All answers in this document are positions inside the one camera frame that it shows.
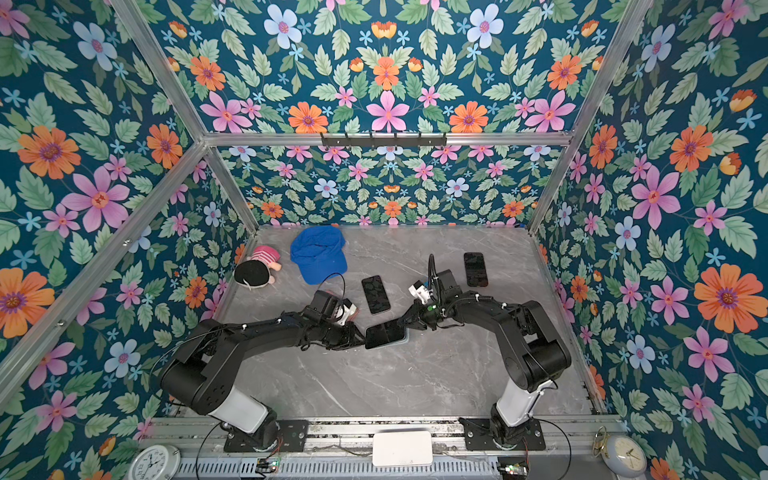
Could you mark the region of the black hook bar on frame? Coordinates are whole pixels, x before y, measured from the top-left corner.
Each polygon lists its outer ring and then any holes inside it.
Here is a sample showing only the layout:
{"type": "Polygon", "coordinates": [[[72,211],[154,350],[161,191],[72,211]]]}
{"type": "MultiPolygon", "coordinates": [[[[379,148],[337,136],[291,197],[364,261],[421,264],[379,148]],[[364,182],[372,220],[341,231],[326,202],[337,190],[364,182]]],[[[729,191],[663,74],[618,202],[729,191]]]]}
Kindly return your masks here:
{"type": "Polygon", "coordinates": [[[392,134],[321,134],[321,145],[325,147],[443,147],[448,144],[446,134],[392,133],[392,134]]]}

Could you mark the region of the blue baseball cap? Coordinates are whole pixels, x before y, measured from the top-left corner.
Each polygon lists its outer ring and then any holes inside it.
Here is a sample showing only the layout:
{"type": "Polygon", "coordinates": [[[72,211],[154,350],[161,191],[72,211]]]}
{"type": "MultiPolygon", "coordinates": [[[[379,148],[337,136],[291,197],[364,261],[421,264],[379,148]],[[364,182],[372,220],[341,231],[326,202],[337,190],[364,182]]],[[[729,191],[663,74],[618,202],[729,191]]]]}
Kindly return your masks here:
{"type": "Polygon", "coordinates": [[[347,271],[345,244],[342,231],[337,227],[307,228],[291,243],[290,259],[307,284],[320,285],[330,276],[347,271]]]}

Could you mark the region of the cream alarm clock right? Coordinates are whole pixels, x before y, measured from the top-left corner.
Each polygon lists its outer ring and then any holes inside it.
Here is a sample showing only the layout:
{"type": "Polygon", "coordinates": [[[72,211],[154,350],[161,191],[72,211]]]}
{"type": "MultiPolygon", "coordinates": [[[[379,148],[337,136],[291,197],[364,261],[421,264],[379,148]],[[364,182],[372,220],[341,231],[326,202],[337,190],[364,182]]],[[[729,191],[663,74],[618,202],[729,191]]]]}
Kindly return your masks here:
{"type": "Polygon", "coordinates": [[[611,434],[605,426],[594,436],[592,453],[623,479],[642,477],[648,466],[646,455],[635,440],[624,434],[611,434]]]}

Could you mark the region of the plush doll pink hat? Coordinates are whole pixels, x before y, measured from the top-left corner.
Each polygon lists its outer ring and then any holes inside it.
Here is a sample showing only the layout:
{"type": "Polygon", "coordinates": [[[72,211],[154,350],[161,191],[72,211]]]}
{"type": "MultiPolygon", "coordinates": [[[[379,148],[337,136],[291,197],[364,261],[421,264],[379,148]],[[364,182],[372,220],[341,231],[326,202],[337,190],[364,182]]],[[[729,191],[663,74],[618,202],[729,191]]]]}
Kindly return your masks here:
{"type": "Polygon", "coordinates": [[[275,283],[275,272],[282,269],[281,255],[273,247],[257,246],[251,255],[237,265],[234,280],[249,289],[263,288],[275,283]]]}

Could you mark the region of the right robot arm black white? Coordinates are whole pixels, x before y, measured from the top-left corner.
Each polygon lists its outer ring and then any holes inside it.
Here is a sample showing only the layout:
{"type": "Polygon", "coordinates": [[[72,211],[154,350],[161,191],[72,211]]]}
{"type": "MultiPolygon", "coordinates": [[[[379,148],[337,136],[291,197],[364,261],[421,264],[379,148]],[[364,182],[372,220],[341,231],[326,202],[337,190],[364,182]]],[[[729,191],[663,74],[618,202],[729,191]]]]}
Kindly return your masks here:
{"type": "Polygon", "coordinates": [[[414,298],[396,324],[418,330],[437,330],[444,320],[481,327],[494,334],[509,380],[491,407],[489,435],[506,449],[533,433],[533,411],[538,400],[572,364],[571,354],[557,328],[537,301],[507,303],[474,290],[463,290],[453,273],[430,273],[416,282],[414,298]]]}

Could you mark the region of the white round clock left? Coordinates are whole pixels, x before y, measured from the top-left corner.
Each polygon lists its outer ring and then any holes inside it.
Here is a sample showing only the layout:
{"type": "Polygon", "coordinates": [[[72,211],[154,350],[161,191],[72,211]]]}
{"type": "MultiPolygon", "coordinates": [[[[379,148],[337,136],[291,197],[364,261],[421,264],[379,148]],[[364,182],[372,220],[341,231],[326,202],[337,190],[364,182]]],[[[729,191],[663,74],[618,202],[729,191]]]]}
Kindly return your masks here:
{"type": "Polygon", "coordinates": [[[181,466],[181,452],[171,445],[153,445],[132,461],[128,480],[170,480],[181,466]]]}

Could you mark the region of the white box on rail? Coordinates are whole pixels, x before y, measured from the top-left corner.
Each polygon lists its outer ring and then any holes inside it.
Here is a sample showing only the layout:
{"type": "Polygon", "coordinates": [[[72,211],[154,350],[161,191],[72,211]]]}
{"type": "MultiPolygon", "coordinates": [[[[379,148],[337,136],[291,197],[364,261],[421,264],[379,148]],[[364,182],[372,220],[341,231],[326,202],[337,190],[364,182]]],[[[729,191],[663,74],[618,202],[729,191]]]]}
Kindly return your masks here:
{"type": "Polygon", "coordinates": [[[375,467],[415,467],[434,461],[432,435],[428,430],[392,430],[373,436],[375,467]]]}

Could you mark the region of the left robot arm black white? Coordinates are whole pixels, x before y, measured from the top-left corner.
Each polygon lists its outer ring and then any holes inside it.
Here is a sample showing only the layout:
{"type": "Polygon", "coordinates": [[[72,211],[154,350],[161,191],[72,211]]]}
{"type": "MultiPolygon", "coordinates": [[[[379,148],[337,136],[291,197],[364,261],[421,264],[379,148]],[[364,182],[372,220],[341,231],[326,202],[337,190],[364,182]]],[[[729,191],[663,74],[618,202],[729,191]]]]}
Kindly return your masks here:
{"type": "Polygon", "coordinates": [[[365,343],[354,325],[358,308],[346,298],[317,291],[298,312],[243,324],[202,321],[160,374],[161,389],[199,415],[210,416],[246,444],[269,450],[279,441],[273,409],[235,386],[245,360],[282,348],[320,346],[341,351],[365,343]]]}

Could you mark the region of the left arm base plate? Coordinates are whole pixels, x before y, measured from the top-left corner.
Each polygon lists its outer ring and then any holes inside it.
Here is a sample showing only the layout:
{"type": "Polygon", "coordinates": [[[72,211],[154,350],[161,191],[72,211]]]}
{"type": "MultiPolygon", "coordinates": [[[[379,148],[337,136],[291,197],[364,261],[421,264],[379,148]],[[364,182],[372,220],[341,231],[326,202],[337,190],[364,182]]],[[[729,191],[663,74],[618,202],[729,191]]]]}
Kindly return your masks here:
{"type": "Polygon", "coordinates": [[[308,438],[307,420],[267,420],[254,433],[226,428],[226,453],[302,452],[308,438]]]}

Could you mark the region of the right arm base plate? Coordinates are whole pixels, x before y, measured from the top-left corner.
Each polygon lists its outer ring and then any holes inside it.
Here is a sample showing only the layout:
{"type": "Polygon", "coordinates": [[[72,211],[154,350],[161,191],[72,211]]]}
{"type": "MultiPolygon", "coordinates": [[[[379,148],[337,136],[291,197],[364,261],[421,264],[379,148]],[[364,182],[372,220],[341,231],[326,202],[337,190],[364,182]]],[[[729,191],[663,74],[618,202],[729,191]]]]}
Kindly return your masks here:
{"type": "Polygon", "coordinates": [[[544,451],[546,443],[541,424],[529,419],[518,426],[508,426],[500,417],[460,417],[465,448],[469,451],[544,451]]]}

